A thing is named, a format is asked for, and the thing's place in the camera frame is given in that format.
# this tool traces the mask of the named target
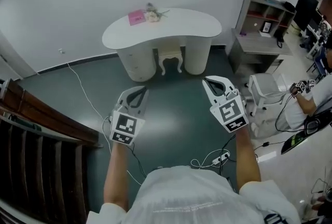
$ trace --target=white chair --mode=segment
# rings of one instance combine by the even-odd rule
[[[280,76],[284,82],[284,87],[287,88],[283,76]],[[267,107],[281,105],[287,94],[279,89],[274,77],[267,73],[251,75],[247,87],[255,103],[254,110],[250,113],[251,116],[255,116],[257,109],[266,110]]]
[[[158,56],[159,56],[159,66],[162,69],[161,73],[162,75],[165,75],[165,67],[163,64],[164,60],[171,58],[178,59],[177,71],[179,73],[182,73],[180,68],[183,63],[183,58],[180,49],[180,43],[177,38],[169,38],[163,40],[158,46]]]

